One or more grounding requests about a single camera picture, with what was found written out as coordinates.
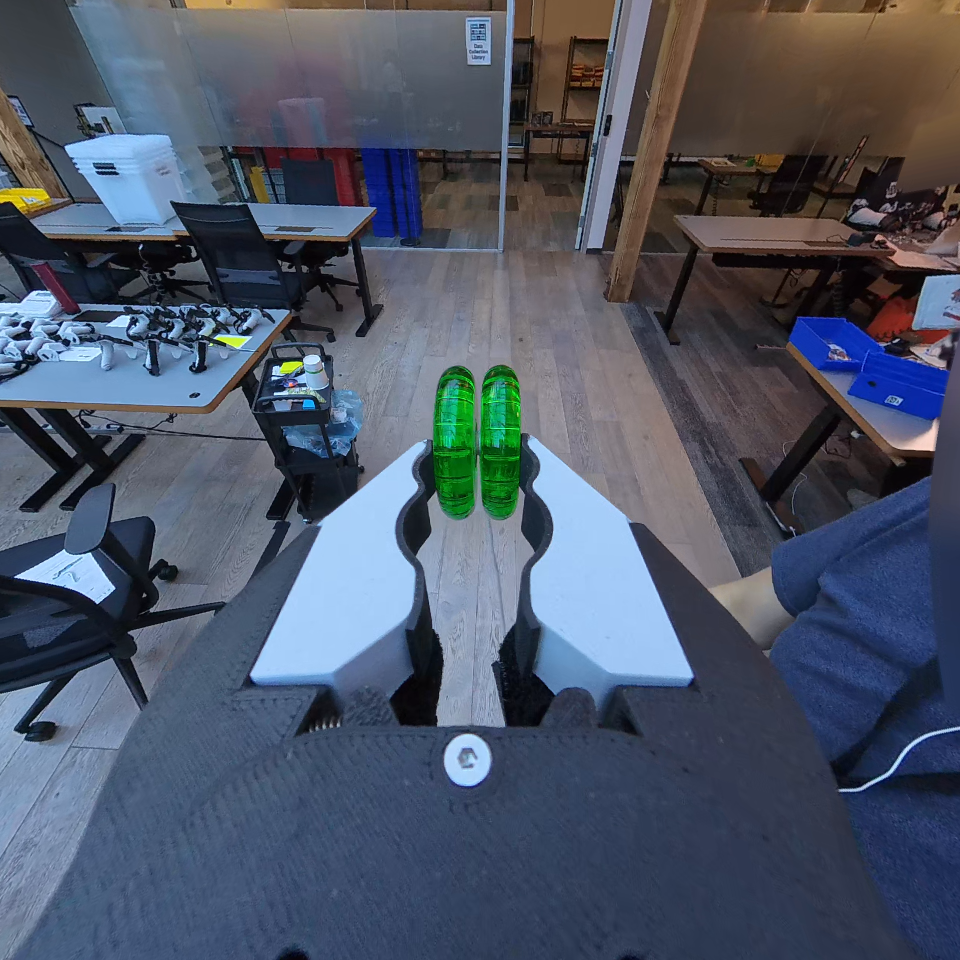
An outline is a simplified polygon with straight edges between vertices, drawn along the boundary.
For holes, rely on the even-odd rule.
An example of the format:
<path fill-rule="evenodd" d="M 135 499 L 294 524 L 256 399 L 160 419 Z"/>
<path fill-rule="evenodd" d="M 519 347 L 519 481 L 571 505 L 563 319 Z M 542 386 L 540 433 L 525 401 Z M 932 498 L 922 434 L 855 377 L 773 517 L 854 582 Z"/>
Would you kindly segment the stack of blue bins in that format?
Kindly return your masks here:
<path fill-rule="evenodd" d="M 360 150 L 373 235 L 415 247 L 424 230 L 419 161 L 413 149 Z"/>

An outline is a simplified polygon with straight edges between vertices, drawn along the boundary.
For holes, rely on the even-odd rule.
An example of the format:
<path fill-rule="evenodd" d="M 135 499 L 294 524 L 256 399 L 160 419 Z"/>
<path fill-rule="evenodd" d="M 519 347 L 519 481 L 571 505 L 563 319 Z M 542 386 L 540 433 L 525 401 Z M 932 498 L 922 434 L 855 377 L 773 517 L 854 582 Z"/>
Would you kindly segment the red flat case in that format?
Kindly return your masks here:
<path fill-rule="evenodd" d="M 27 264 L 52 294 L 62 313 L 73 316 L 82 313 L 81 307 L 63 282 L 64 275 L 55 269 L 57 261 L 31 259 Z"/>

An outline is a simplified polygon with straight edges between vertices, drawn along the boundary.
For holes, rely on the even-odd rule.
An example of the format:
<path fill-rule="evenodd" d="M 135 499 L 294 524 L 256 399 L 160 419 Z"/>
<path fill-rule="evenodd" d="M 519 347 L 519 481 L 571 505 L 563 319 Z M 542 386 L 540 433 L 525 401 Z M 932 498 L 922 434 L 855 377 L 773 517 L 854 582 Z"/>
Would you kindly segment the wooden post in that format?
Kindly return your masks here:
<path fill-rule="evenodd" d="M 606 299 L 630 299 L 707 1 L 671 1 L 654 69 L 650 99 L 630 176 L 625 209 L 606 285 Z"/>

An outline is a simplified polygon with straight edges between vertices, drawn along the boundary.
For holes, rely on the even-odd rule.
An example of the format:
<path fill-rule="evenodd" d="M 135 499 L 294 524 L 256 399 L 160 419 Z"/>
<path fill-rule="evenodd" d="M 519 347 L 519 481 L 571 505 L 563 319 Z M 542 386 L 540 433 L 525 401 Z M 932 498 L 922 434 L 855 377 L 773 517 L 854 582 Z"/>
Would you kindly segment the black utility cart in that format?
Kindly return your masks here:
<path fill-rule="evenodd" d="M 303 361 L 307 354 L 320 354 L 325 358 L 329 377 L 326 390 L 310 390 L 303 384 Z M 282 342 L 272 347 L 265 359 L 250 411 L 282 477 L 266 513 L 269 521 L 286 520 L 292 509 L 305 522 L 318 521 L 358 489 L 364 467 L 356 451 L 357 437 L 345 457 L 334 457 L 330 449 L 326 426 L 332 411 L 332 392 L 338 390 L 333 380 L 332 358 L 319 343 Z M 294 448 L 285 440 L 282 428 L 299 425 L 320 427 L 327 459 Z"/>

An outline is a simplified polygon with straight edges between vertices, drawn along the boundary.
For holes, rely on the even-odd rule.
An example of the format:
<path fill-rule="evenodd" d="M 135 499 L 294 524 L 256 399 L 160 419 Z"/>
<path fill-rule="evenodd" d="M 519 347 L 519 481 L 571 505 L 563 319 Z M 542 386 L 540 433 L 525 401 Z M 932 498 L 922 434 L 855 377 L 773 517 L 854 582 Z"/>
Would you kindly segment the stack of white storage bins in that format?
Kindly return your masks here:
<path fill-rule="evenodd" d="M 160 226 L 186 202 L 169 136 L 111 134 L 67 144 L 66 154 L 121 225 Z"/>

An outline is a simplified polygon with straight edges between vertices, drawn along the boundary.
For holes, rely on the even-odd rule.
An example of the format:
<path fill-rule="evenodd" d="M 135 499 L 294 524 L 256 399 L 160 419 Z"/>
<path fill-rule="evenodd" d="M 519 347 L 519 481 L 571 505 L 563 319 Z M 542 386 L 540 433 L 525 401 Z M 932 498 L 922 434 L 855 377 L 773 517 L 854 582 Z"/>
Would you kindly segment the grey standing desk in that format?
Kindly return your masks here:
<path fill-rule="evenodd" d="M 673 346 L 681 342 L 673 325 L 700 253 L 710 255 L 716 266 L 732 269 L 814 270 L 815 279 L 795 317 L 811 315 L 834 274 L 868 263 L 888 267 L 895 253 L 889 243 L 870 240 L 865 233 L 830 219 L 686 214 L 674 216 L 674 222 L 689 248 L 668 306 L 654 311 Z"/>

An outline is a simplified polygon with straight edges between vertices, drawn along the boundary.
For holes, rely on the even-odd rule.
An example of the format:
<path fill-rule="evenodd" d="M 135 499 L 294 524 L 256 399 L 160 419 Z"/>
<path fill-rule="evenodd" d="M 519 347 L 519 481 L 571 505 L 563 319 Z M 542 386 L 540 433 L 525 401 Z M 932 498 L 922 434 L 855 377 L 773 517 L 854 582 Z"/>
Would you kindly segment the black mesh office chair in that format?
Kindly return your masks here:
<path fill-rule="evenodd" d="M 303 241 L 280 244 L 281 251 L 277 251 L 245 203 L 173 200 L 171 207 L 186 229 L 220 305 L 286 308 L 294 317 L 294 329 L 324 333 L 330 343 L 336 340 L 331 328 L 301 320 L 308 294 L 317 287 L 328 290 L 317 270 L 306 269 Z"/>

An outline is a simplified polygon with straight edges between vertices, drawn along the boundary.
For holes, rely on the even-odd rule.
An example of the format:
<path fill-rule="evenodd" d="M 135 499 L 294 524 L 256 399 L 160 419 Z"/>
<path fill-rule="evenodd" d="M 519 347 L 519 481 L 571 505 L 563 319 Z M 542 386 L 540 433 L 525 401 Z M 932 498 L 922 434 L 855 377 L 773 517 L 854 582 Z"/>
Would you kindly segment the green transparent yoyo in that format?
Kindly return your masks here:
<path fill-rule="evenodd" d="M 510 366 L 491 367 L 480 388 L 464 366 L 438 379 L 433 416 L 436 496 L 442 512 L 465 520 L 480 489 L 486 513 L 508 519 L 517 507 L 522 451 L 522 392 Z"/>

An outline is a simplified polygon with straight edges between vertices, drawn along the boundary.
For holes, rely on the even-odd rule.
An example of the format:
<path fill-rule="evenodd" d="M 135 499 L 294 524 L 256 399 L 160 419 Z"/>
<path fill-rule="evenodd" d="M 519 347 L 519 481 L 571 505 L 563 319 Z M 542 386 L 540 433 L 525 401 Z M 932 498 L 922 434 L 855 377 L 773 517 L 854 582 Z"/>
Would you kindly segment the dark office chair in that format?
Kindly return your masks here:
<path fill-rule="evenodd" d="M 28 292 L 52 290 L 55 280 L 77 304 L 113 304 L 131 278 L 108 259 L 87 261 L 43 234 L 10 201 L 1 203 L 1 253 Z"/>

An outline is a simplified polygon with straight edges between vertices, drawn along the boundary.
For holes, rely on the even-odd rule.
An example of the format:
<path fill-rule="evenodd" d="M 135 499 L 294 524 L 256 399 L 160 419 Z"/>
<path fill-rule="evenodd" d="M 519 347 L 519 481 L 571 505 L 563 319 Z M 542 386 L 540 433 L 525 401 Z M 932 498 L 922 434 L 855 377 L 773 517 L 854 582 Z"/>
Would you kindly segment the wooden storage shelf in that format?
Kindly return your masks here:
<path fill-rule="evenodd" d="M 561 132 L 556 157 L 560 163 L 587 162 L 608 49 L 606 37 L 570 37 L 558 122 Z"/>

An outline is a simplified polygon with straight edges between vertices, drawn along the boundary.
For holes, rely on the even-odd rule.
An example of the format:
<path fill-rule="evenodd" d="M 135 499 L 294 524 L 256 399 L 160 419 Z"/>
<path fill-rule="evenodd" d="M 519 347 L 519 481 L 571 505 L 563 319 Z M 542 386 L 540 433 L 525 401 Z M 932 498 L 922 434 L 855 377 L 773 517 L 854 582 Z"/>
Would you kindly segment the wooden edged work desk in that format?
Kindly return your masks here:
<path fill-rule="evenodd" d="M 753 458 L 739 460 L 750 484 L 784 536 L 796 537 L 805 532 L 787 494 L 844 420 L 850 421 L 890 461 L 897 482 L 908 485 L 920 470 L 930 470 L 939 429 L 936 420 L 896 412 L 849 396 L 847 390 L 854 381 L 852 374 L 816 368 L 791 342 L 786 344 L 785 350 L 822 395 L 822 409 L 789 446 L 770 474 L 765 474 Z"/>

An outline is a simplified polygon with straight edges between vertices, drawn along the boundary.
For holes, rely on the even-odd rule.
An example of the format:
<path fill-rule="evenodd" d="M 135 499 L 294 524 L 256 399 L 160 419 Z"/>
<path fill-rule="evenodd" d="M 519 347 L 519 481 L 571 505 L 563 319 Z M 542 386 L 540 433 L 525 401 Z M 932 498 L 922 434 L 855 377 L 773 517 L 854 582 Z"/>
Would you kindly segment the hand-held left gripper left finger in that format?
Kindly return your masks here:
<path fill-rule="evenodd" d="M 442 656 L 418 557 L 431 535 L 433 445 L 413 444 L 319 523 L 249 678 L 346 699 L 436 679 Z"/>

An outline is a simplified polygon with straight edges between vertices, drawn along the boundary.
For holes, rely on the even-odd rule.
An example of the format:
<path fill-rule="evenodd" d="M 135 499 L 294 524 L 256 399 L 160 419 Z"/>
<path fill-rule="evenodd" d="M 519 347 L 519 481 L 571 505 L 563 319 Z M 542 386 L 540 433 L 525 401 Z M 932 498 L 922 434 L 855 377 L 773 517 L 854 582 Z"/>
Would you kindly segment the grey table with wooden edge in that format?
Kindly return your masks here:
<path fill-rule="evenodd" d="M 80 498 L 104 482 L 144 440 L 143 434 L 128 430 L 118 446 L 107 449 L 108 440 L 90 437 L 72 411 L 206 415 L 239 387 L 251 402 L 254 369 L 292 318 L 289 311 L 278 309 L 268 309 L 266 315 L 271 320 L 227 357 L 221 355 L 226 345 L 215 342 L 205 370 L 198 373 L 189 370 L 187 354 L 172 364 L 161 361 L 160 374 L 152 375 L 123 346 L 109 370 L 102 369 L 99 359 L 46 362 L 3 383 L 2 424 L 54 470 L 19 510 L 39 512 L 80 469 L 89 469 L 90 475 L 61 502 L 61 510 L 74 510 Z"/>

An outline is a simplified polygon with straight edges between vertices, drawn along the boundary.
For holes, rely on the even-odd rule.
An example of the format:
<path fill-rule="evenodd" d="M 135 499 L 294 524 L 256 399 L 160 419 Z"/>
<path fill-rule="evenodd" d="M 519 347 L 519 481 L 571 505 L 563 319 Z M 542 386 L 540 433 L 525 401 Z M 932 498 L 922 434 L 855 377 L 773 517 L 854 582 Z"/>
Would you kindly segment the white paper sheet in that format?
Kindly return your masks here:
<path fill-rule="evenodd" d="M 16 579 L 60 587 L 95 603 L 112 595 L 116 586 L 91 554 L 71 555 L 61 550 L 15 575 Z"/>

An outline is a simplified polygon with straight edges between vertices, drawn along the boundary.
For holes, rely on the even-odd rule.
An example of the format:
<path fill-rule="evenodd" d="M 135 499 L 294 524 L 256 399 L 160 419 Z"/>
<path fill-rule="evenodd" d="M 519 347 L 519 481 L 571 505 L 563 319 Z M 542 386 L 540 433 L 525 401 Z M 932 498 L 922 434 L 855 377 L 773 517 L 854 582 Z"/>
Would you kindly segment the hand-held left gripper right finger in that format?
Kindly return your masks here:
<path fill-rule="evenodd" d="M 528 434 L 519 488 L 532 554 L 495 662 L 502 699 L 689 687 L 693 670 L 627 515 Z"/>

